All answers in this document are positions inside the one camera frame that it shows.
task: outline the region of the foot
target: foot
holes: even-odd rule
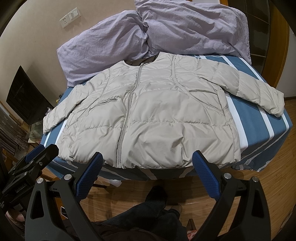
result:
[[[161,186],[154,186],[151,191],[148,193],[145,201],[160,200],[167,202],[168,195]]]

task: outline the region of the beige down jacket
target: beige down jacket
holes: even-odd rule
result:
[[[67,118],[57,146],[67,161],[99,151],[117,168],[191,167],[200,150],[217,165],[240,161],[239,136],[224,90],[280,116],[284,95],[233,67],[160,53],[154,62],[121,61],[44,117],[44,133]]]

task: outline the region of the jacket zipper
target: jacket zipper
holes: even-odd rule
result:
[[[101,103],[95,105],[94,107],[90,108],[89,111],[90,111],[91,109],[93,109],[93,108],[99,106],[99,105],[103,105],[103,104],[109,103],[109,102],[111,102],[111,101],[116,101],[116,100],[117,100],[117,98],[113,98],[113,99],[109,99],[109,100],[106,100],[106,101],[104,101],[104,102],[101,102]]]
[[[126,111],[126,119],[123,123],[123,127],[122,127],[122,131],[119,137],[119,142],[118,142],[118,147],[117,147],[117,166],[118,168],[121,168],[121,150],[122,150],[122,142],[123,142],[123,138],[126,132],[126,127],[127,127],[127,123],[129,120],[129,115],[130,115],[130,109],[131,109],[131,99],[132,99],[132,95],[133,92],[135,91],[135,89],[138,87],[139,85],[139,79],[140,79],[140,73],[143,67],[143,63],[140,65],[139,70],[138,70],[138,74],[137,74],[137,78],[136,78],[136,84],[134,89],[128,94],[128,107],[127,107],[127,111]]]

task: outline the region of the bed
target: bed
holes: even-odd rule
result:
[[[213,61],[223,62],[243,71],[256,79],[265,81],[256,70],[251,67],[244,59],[230,55],[194,55],[196,58],[205,58]],[[73,87],[68,88],[63,94],[61,101],[72,91]],[[276,155],[289,131],[292,122],[284,111],[279,118],[264,111],[261,107],[245,101],[239,97],[225,92],[228,106],[237,130],[239,132],[241,161],[232,164],[221,165],[219,168],[231,166],[235,170],[255,170],[261,171]],[[41,144],[47,147],[56,144],[59,139],[65,122],[60,122],[50,132],[42,137]],[[47,167],[56,176],[63,177],[65,174],[74,172],[80,165],[77,162],[64,161],[56,157]],[[197,175],[193,167],[174,168],[174,169],[119,169],[104,165],[99,176],[113,180],[155,180],[182,178]]]

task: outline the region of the blue gripper pad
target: blue gripper pad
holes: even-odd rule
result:
[[[75,198],[78,202],[86,198],[93,183],[97,180],[98,174],[104,163],[102,154],[97,152],[96,156],[92,157],[90,162],[91,163],[88,164],[85,172],[76,183]]]
[[[25,158],[25,162],[28,164],[32,161],[37,155],[44,151],[45,147],[43,145],[36,146]]]
[[[192,163],[208,195],[218,201],[221,196],[220,183],[198,151],[192,154]]]

